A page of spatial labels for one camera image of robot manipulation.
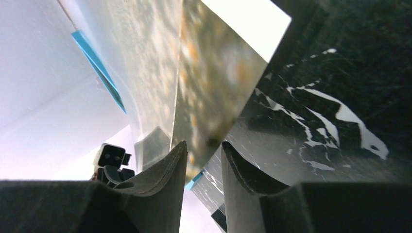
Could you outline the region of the landscape photo print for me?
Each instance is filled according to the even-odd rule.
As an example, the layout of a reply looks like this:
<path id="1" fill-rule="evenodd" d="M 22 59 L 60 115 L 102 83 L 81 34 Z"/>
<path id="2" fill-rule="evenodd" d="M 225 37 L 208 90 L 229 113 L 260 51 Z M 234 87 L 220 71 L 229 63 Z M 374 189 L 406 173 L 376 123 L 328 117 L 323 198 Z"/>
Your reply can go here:
<path id="1" fill-rule="evenodd" d="M 126 113 L 142 172 L 176 144 L 208 163 L 292 18 L 270 0 L 61 0 L 75 42 Z"/>

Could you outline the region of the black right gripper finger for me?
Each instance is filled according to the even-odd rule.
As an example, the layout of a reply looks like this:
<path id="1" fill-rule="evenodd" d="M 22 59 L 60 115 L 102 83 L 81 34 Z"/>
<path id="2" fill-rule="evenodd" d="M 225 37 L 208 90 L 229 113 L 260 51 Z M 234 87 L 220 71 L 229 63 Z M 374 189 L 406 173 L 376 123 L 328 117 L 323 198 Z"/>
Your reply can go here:
<path id="1" fill-rule="evenodd" d="M 409 233 L 412 187 L 400 183 L 303 182 L 288 186 L 222 143 L 230 233 Z"/>

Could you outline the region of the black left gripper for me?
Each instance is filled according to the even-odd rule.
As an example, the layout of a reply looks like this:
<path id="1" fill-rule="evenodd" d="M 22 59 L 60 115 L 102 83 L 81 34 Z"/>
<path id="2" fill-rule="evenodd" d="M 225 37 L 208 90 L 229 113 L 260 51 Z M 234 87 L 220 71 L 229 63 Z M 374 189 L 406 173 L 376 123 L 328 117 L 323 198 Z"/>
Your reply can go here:
<path id="1" fill-rule="evenodd" d="M 2 181 L 3 233 L 176 233 L 187 167 L 187 144 L 135 176 L 99 167 L 92 181 Z"/>

